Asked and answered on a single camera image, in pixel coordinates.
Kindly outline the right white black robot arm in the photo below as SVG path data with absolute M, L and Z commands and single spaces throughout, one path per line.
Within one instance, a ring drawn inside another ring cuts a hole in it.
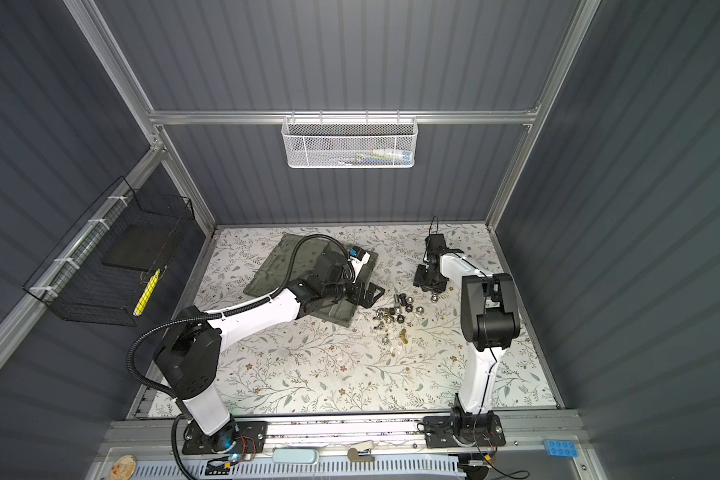
M 501 358 L 520 333 L 514 280 L 448 247 L 445 236 L 435 233 L 425 238 L 423 260 L 413 284 L 435 295 L 444 293 L 449 285 L 459 289 L 460 329 L 470 350 L 452 413 L 462 422 L 475 422 L 493 410 L 490 393 Z

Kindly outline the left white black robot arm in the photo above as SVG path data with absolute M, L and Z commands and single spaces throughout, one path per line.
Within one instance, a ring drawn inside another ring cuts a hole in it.
M 167 328 L 154 355 L 168 395 L 202 435 L 233 435 L 232 414 L 217 388 L 223 358 L 238 352 L 248 338 L 308 316 L 326 303 L 373 306 L 384 289 L 362 277 L 372 270 L 371 260 L 370 252 L 356 246 L 346 253 L 328 250 L 306 273 L 287 273 L 283 283 L 262 297 L 186 315 Z

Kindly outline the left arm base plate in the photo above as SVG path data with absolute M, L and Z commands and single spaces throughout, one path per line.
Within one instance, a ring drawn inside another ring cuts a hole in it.
M 206 435 L 195 421 L 182 434 L 184 455 L 253 455 L 263 451 L 269 424 L 264 421 L 230 420 L 218 432 Z

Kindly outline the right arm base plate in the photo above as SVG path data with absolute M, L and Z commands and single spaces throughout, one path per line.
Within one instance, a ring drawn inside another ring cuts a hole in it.
M 417 424 L 430 449 L 479 447 L 497 449 L 506 445 L 501 420 L 494 412 L 465 417 L 426 416 Z

